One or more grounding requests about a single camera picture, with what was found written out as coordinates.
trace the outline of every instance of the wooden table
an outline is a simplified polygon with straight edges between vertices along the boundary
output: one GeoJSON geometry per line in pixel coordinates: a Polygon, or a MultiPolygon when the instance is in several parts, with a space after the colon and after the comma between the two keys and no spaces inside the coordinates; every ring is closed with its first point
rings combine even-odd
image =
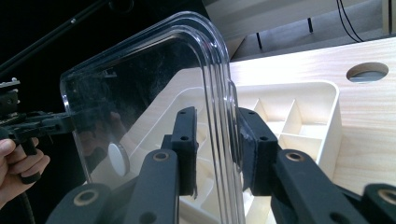
{"type": "Polygon", "coordinates": [[[340,89],[343,140],[333,182],[361,194],[368,183],[396,185],[396,38],[231,63],[236,86],[325,79],[340,89]],[[389,73],[365,84],[347,79],[360,63],[389,73]]]}

